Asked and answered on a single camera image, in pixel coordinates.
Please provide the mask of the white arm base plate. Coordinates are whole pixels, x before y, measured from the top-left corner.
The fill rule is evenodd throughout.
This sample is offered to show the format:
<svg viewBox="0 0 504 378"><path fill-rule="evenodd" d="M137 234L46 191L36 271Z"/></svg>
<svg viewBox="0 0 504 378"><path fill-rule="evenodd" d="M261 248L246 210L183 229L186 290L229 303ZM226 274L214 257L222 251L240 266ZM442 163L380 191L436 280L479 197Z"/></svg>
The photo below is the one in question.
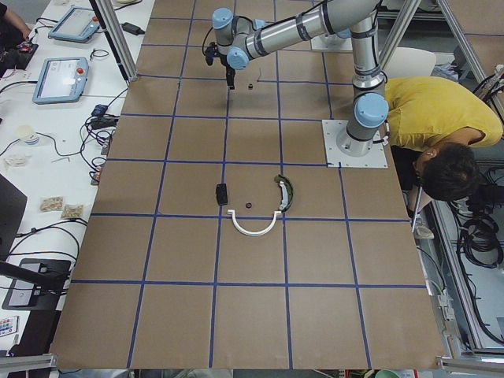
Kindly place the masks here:
<svg viewBox="0 0 504 378"><path fill-rule="evenodd" d="M331 168L387 169L379 131L369 141L356 141L347 134L347 120L322 120L326 165Z"/></svg>

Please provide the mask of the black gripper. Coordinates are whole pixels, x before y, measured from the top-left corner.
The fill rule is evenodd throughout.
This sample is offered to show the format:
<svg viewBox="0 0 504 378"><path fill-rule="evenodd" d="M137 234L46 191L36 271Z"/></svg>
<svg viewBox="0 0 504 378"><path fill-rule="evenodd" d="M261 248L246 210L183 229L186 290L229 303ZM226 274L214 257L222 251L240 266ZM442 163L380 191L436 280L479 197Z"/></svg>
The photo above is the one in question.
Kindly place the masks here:
<svg viewBox="0 0 504 378"><path fill-rule="evenodd" d="M225 69L227 86L230 87L230 90L235 90L235 70L229 64L225 65Z"/></svg>

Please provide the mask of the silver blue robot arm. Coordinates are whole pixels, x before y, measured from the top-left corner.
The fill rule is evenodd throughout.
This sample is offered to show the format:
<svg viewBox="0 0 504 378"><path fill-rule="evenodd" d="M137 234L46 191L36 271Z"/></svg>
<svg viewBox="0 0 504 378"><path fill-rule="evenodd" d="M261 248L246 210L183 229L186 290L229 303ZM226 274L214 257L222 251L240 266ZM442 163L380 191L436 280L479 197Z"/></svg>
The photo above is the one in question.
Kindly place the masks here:
<svg viewBox="0 0 504 378"><path fill-rule="evenodd" d="M216 40L203 50L207 65L217 58L226 68L228 87L235 72L250 61L319 35L349 30L354 58L352 83L356 93L381 92L386 77L380 67L377 44L378 1L322 1L294 16L266 24L219 8L212 15Z"/></svg>
<svg viewBox="0 0 504 378"><path fill-rule="evenodd" d="M369 152L389 111L384 97L386 77L378 56L376 15L372 13L351 27L350 36L354 58L353 110L337 143L343 153L361 157Z"/></svg>

